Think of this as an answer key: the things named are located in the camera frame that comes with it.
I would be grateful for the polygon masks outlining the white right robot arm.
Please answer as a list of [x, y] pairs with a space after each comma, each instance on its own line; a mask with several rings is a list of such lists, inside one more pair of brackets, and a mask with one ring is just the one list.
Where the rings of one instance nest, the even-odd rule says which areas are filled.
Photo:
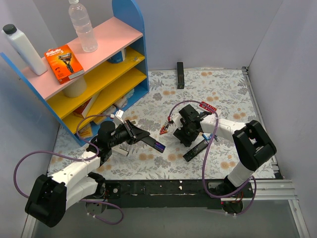
[[170, 113], [168, 123], [176, 125], [174, 136], [186, 147], [191, 146], [199, 133], [209, 133], [234, 143], [239, 162], [214, 191], [220, 196], [235, 197], [251, 175], [276, 154], [277, 148], [260, 122], [221, 119], [216, 108], [205, 102], [199, 105], [203, 112], [186, 105], [178, 113]]

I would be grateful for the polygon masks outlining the plain black remote control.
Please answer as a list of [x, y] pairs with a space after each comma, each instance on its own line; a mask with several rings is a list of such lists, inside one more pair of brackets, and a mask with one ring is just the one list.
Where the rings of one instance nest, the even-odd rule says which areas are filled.
[[163, 153], [165, 150], [165, 146], [163, 144], [159, 143], [150, 136], [143, 138], [142, 141], [147, 145], [151, 146], [152, 148], [154, 148], [155, 150], [159, 151], [160, 153]]

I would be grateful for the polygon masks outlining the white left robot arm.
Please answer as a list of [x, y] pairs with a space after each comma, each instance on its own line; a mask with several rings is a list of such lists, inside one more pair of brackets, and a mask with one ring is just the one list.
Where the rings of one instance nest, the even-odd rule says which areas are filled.
[[83, 198], [104, 198], [106, 180], [93, 171], [112, 155], [112, 148], [124, 142], [133, 145], [139, 141], [164, 151], [164, 146], [150, 133], [136, 127], [130, 121], [115, 125], [112, 121], [101, 123], [97, 136], [83, 153], [83, 157], [61, 171], [40, 175], [33, 185], [25, 212], [48, 227], [56, 226], [66, 210]]

